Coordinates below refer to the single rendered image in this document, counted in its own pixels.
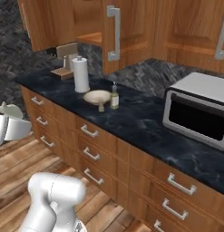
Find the pale green glass bottle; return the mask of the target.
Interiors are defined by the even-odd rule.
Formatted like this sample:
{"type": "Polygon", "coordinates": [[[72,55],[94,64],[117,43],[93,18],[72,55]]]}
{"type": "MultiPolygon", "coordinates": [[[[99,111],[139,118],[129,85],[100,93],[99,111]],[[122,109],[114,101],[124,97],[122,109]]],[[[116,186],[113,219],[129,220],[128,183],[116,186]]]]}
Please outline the pale green glass bottle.
{"type": "Polygon", "coordinates": [[[111,108],[116,110],[119,107],[119,94],[117,92],[117,83],[114,82],[112,85],[111,92],[111,108]]]}

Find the cream mixing bowl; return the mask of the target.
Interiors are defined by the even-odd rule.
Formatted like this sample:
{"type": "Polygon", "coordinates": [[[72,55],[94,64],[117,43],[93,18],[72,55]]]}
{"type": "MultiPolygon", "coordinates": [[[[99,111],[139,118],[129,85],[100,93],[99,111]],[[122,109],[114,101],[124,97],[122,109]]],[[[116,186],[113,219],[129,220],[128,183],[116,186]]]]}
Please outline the cream mixing bowl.
{"type": "Polygon", "coordinates": [[[105,90],[89,91],[83,96],[83,99],[92,105],[98,105],[100,102],[106,103],[110,98],[111,93],[105,90]]]}

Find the wooden cabinet door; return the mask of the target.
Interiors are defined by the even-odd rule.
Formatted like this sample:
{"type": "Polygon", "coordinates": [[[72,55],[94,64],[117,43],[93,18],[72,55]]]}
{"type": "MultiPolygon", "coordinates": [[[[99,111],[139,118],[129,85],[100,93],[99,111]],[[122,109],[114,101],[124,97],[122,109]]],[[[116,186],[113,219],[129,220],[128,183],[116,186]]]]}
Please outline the wooden cabinet door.
{"type": "Polygon", "coordinates": [[[148,58],[154,0],[101,0],[102,3],[102,71],[117,72],[148,58]],[[107,6],[121,9],[121,53],[118,61],[109,61],[108,52],[115,48],[114,18],[107,16],[107,6]]]}
{"type": "Polygon", "coordinates": [[[224,73],[214,58],[223,19],[224,0],[157,0],[152,56],[224,73]]]}
{"type": "Polygon", "coordinates": [[[75,40],[72,0],[17,0],[24,24],[21,3],[31,35],[32,49],[42,51],[75,40]]]}

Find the wooden drawer front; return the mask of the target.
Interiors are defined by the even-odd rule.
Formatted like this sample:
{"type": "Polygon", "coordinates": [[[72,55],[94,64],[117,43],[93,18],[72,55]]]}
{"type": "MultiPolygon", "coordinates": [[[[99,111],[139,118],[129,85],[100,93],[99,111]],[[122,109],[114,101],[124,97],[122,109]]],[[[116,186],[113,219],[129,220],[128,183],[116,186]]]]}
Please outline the wooden drawer front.
{"type": "Polygon", "coordinates": [[[25,88],[24,86],[21,86],[21,92],[23,94],[25,107],[28,113],[31,108],[36,108],[37,110],[43,111],[47,113],[50,117],[54,118],[54,105],[51,101],[41,96],[40,94],[25,88]],[[39,106],[36,103],[32,102],[31,99],[34,96],[37,98],[38,101],[44,101],[44,104],[39,106]]]}
{"type": "Polygon", "coordinates": [[[116,187],[113,184],[112,176],[108,172],[106,172],[100,166],[98,166],[98,165],[96,165],[96,164],[94,164],[94,163],[92,163],[89,160],[84,159],[84,158],[80,158],[79,168],[80,168],[80,171],[82,172],[82,174],[88,180],[90,180],[93,184],[95,184],[100,190],[102,190],[103,192],[105,192],[109,197],[111,197],[112,199],[116,199],[116,187]],[[96,179],[102,178],[104,180],[104,182],[101,185],[98,185],[93,180],[91,180],[89,177],[87,177],[84,174],[84,171],[87,168],[90,169],[91,174],[96,179]]]}
{"type": "Polygon", "coordinates": [[[50,149],[54,154],[56,154],[60,158],[63,156],[61,142],[54,135],[52,135],[50,132],[48,132],[47,130],[41,128],[40,126],[38,126],[36,124],[33,125],[33,129],[34,129],[34,136],[39,141],[41,141],[40,138],[44,135],[45,139],[48,142],[54,142],[54,144],[55,144],[54,147],[50,148],[41,141],[43,143],[43,145],[45,145],[48,149],[50,149]]]}
{"type": "Polygon", "coordinates": [[[79,154],[79,161],[80,161],[80,158],[84,158],[86,160],[89,160],[90,162],[103,168],[105,171],[107,171],[108,173],[110,173],[114,177],[117,177],[116,162],[114,161],[112,156],[109,155],[105,150],[99,148],[96,145],[93,145],[92,143],[90,143],[89,141],[87,141],[85,139],[79,138],[78,139],[78,154],[79,154]],[[100,156],[101,156],[100,159],[93,160],[90,157],[88,157],[87,155],[85,155],[83,153],[83,150],[86,147],[89,147],[90,153],[92,155],[100,154],[100,156]]]}
{"type": "Polygon", "coordinates": [[[205,187],[196,181],[197,190],[190,196],[173,187],[166,179],[143,175],[136,169],[129,174],[129,207],[144,220],[146,207],[150,205],[170,222],[191,232],[224,232],[224,195],[205,187]],[[162,207],[164,199],[169,206],[182,214],[189,212],[185,220],[180,220],[162,207]]]}
{"type": "Polygon", "coordinates": [[[98,126],[88,122],[87,120],[77,116],[76,117],[76,129],[80,135],[85,137],[87,140],[97,144],[98,146],[108,150],[110,153],[116,152],[116,137],[111,135],[109,132],[99,128],[98,126]],[[87,130],[91,132],[98,131],[99,134],[95,138],[85,134],[81,131],[81,127],[86,124],[87,130]]]}
{"type": "Polygon", "coordinates": [[[55,120],[52,119],[47,113],[45,113],[43,111],[39,111],[36,108],[31,108],[29,111],[29,115],[30,115],[31,120],[34,124],[40,126],[41,128],[45,129],[46,131],[50,132],[55,137],[59,136],[59,132],[58,132],[58,128],[57,128],[57,124],[56,124],[55,120]],[[39,123],[36,120],[39,116],[42,117],[42,121],[48,121],[48,124],[44,126],[41,123],[39,123]]]}
{"type": "Polygon", "coordinates": [[[129,155],[130,172],[131,169],[136,169],[143,175],[151,176],[157,179],[168,179],[170,173],[175,175],[175,180],[189,189],[191,185],[196,185],[194,178],[182,173],[179,170],[165,164],[164,162],[153,158],[151,155],[137,148],[130,148],[129,155]]]}
{"type": "Polygon", "coordinates": [[[165,232],[181,232],[180,229],[170,222],[166,217],[164,217],[161,213],[154,210],[150,205],[146,207],[146,211],[144,213],[144,220],[156,231],[159,232],[157,229],[154,228],[154,223],[158,219],[161,222],[161,229],[165,232]]]}

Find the white paper towel roll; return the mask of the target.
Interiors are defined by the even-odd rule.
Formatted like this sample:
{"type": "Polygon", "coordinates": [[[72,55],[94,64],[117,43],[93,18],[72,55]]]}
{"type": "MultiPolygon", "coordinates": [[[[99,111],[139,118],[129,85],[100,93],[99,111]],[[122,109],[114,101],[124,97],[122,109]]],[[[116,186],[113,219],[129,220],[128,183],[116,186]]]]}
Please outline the white paper towel roll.
{"type": "Polygon", "coordinates": [[[78,55],[73,59],[73,75],[75,91],[86,93],[90,90],[87,59],[78,55]]]}

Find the beige coffee machine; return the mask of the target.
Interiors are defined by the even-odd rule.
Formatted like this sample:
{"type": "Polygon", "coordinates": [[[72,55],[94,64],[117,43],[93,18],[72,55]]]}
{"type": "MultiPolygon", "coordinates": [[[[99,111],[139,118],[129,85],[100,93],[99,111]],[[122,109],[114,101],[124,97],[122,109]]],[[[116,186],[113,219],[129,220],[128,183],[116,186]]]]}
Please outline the beige coffee machine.
{"type": "Polygon", "coordinates": [[[63,66],[51,70],[51,74],[60,80],[73,78],[73,59],[78,55],[77,43],[68,43],[56,47],[57,57],[63,59],[63,66]]]}

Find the silver toaster oven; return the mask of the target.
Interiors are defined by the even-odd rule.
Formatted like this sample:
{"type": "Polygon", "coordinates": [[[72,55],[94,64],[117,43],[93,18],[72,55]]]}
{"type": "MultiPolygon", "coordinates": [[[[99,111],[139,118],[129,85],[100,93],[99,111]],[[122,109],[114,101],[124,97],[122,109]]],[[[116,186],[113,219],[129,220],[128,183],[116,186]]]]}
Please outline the silver toaster oven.
{"type": "Polygon", "coordinates": [[[166,90],[162,123],[224,150],[224,78],[192,72],[166,90]]]}

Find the open wooden wall cabinet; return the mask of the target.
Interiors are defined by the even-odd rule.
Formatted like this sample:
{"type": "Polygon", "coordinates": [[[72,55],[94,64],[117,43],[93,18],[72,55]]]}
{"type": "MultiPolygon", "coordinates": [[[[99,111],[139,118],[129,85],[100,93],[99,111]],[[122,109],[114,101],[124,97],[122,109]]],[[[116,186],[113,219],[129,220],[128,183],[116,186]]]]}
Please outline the open wooden wall cabinet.
{"type": "Polygon", "coordinates": [[[77,42],[102,45],[101,0],[72,0],[77,42]]]}

